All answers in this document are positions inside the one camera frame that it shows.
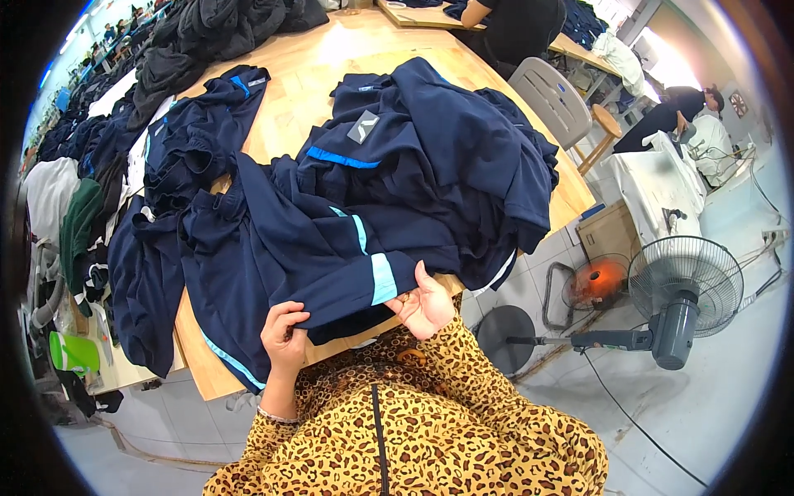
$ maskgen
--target gray plastic chair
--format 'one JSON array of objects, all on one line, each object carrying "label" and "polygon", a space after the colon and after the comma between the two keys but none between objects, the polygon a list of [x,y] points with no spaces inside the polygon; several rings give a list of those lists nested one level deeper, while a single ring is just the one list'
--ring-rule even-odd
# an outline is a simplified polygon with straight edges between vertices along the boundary
[{"label": "gray plastic chair", "polygon": [[524,59],[507,83],[541,118],[562,149],[568,150],[590,133],[593,120],[584,100],[544,60]]}]

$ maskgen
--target woman's right hand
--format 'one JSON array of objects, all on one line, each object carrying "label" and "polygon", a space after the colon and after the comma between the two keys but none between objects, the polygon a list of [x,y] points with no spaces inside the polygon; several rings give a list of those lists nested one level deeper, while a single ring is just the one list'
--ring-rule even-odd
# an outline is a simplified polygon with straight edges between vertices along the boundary
[{"label": "woman's right hand", "polygon": [[424,260],[416,264],[414,277],[419,285],[385,303],[419,340],[437,333],[455,317],[455,306],[447,290],[425,270]]}]

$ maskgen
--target leopard print top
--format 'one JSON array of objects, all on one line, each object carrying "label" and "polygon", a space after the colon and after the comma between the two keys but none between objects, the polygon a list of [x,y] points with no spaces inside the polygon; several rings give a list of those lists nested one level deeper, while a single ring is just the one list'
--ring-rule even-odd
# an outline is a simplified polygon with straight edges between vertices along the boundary
[{"label": "leopard print top", "polygon": [[340,367],[302,373],[302,423],[257,414],[242,458],[215,472],[204,494],[386,494],[373,383],[388,494],[603,493],[608,462],[598,436],[521,396],[459,315],[426,341],[411,343],[405,328],[390,333],[362,349],[388,349],[391,364],[350,350]]}]

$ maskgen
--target garment label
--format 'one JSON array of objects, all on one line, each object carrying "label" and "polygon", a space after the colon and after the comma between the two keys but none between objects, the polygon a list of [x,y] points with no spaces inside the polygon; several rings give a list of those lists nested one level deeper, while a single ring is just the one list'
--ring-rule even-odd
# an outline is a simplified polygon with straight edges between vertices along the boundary
[{"label": "garment label", "polygon": [[361,114],[361,117],[358,118],[353,128],[350,129],[348,138],[358,144],[364,143],[364,140],[367,139],[367,136],[369,136],[369,133],[375,128],[375,124],[377,124],[379,120],[380,117],[369,110],[365,110],[364,113]]},{"label": "garment label", "polygon": [[256,81],[251,81],[251,82],[249,83],[249,88],[250,88],[250,87],[254,87],[254,86],[256,86],[257,84],[262,84],[262,83],[266,82],[267,80],[268,80],[268,78],[267,78],[267,76],[265,76],[265,77],[263,77],[263,78],[261,78],[261,79],[257,79]]}]

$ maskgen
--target plastic container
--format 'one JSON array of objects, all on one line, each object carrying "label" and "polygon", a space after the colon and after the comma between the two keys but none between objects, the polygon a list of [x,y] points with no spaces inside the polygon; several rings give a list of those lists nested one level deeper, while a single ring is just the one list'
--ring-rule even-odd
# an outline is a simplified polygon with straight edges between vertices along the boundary
[{"label": "plastic container", "polygon": [[72,371],[83,377],[99,370],[99,350],[94,341],[78,336],[50,333],[52,365],[60,371]]}]

